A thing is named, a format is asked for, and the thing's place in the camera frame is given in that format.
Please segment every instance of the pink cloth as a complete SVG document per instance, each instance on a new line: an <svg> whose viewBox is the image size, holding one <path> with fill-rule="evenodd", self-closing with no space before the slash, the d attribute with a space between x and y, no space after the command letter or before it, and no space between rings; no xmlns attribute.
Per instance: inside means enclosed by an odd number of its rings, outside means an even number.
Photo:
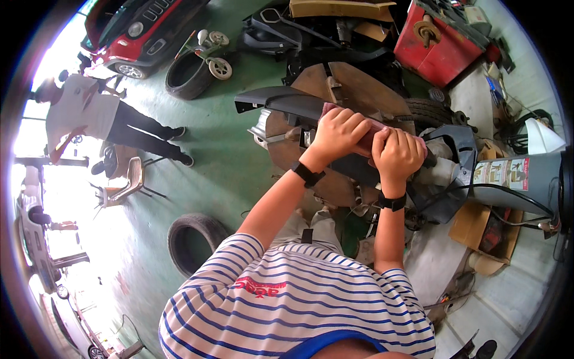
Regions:
<svg viewBox="0 0 574 359"><path fill-rule="evenodd" d="M326 102L325 104L323 104L323 112L321 112L321 117L325 116L327 112L331 111L332 109L339 107L334 103L331 102ZM363 136L363 138L361 138L359 140L359 142L357 143L356 148L353 150L353 152L358 153L361 156L364 157L371 157L371 149L373 148L373 138L375 136L375 133L379 132L380 130L382 130L383 128L387 127L386 125L375 121L372 118L367 118L368 121L371 121L372 126L371 129L369 130L369 132L367 132L367 134L365 134ZM415 139L417 141L419 141L422 145L422 147L424 148L425 151L425 158L426 155L428 154L428 150L426 149L426 144L425 141L420 138L420 137L415 137Z"/></svg>

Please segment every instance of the car headlight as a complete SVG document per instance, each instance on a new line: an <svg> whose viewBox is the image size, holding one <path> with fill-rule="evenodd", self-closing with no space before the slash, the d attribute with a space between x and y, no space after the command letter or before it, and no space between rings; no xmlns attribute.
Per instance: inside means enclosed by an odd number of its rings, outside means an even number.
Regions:
<svg viewBox="0 0 574 359"><path fill-rule="evenodd" d="M130 25L130 27L127 30L127 34L131 37L136 37L139 34L141 34L142 31L144 31L144 25L141 22L137 21Z"/></svg>

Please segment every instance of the pants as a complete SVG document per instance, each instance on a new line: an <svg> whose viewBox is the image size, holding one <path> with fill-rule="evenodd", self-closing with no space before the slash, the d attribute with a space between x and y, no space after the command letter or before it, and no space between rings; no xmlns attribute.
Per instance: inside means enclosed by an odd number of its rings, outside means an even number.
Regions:
<svg viewBox="0 0 574 359"><path fill-rule="evenodd" d="M154 134L163 140L137 129ZM181 160L187 155L181 152L179 146L167 142L167 139L171 138L175 131L171 127L162 126L155 119L120 101L107 141L116 145L144 150L172 160Z"/></svg>
<svg viewBox="0 0 574 359"><path fill-rule="evenodd" d="M315 213L309 227L303 217L297 213L291 213L283 228L271 242L269 248L279 247L284 244L295 244L301 242L303 230L311 228L313 230L313 243L329 248L335 253L343 254L341 243L335 234L335 221L331 218L329 211L319 211Z"/></svg>

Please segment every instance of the black pants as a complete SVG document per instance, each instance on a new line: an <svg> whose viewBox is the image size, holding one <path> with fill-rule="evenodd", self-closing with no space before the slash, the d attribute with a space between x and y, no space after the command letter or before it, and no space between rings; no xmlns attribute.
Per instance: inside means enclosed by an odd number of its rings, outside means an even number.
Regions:
<svg viewBox="0 0 574 359"><path fill-rule="evenodd" d="M110 134L107 137L108 141L116 145L138 148L172 160L179 161L185 156L179 146L172 145L137 129L154 134L164 140L173 137L176 131L171 127L162 126L155 119L120 101L114 123L111 125Z"/></svg>

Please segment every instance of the white car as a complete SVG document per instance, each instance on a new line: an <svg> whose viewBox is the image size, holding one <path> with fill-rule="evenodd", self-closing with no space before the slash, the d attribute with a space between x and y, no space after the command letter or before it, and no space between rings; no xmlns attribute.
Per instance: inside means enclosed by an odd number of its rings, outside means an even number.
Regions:
<svg viewBox="0 0 574 359"><path fill-rule="evenodd" d="M52 295L51 306L58 328L64 338L78 350L86 359L106 359L104 353L92 342L87 334L87 330L82 326L82 321L74 309L69 299L60 299L60 288L58 296Z"/></svg>
<svg viewBox="0 0 574 359"><path fill-rule="evenodd" d="M15 222L15 232L20 235L24 252L32 263L32 271L40 277L44 291L56 291L56 282L62 277L59 269L52 266L45 231L51 223L50 216L44 213L43 187L40 171L34 166L26 166L26 177L16 200L20 216Z"/></svg>

